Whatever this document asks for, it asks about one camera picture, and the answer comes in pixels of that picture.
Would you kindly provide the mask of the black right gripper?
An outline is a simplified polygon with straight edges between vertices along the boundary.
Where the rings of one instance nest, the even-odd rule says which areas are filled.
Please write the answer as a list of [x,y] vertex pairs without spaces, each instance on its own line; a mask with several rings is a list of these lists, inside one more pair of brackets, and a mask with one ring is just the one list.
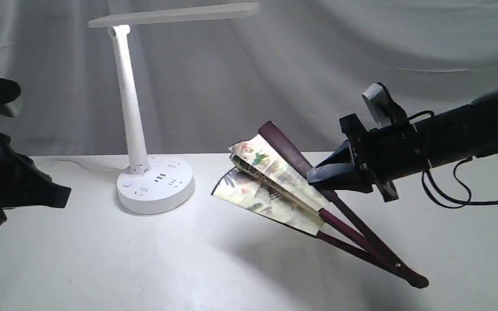
[[347,139],[314,168],[307,182],[317,190],[371,193],[385,202],[399,199],[394,180],[422,171],[427,164],[418,132],[409,121],[366,130],[355,114],[339,120]]

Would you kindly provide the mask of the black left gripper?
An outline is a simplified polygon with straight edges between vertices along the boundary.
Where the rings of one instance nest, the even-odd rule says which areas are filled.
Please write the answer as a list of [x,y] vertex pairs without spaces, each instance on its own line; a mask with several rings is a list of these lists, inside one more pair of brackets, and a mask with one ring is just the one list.
[[10,147],[10,137],[0,133],[0,226],[5,210],[24,206],[67,206],[71,188],[53,182],[33,160]]

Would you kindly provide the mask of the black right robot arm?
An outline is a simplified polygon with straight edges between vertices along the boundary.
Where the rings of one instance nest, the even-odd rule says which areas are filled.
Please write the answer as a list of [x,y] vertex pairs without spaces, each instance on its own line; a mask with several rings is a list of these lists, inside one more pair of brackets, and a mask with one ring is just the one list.
[[362,97],[379,125],[367,130],[355,114],[340,118],[343,144],[306,173],[318,189],[370,193],[398,199],[393,182],[471,157],[498,154],[498,90],[442,114],[412,122],[387,87],[372,83]]

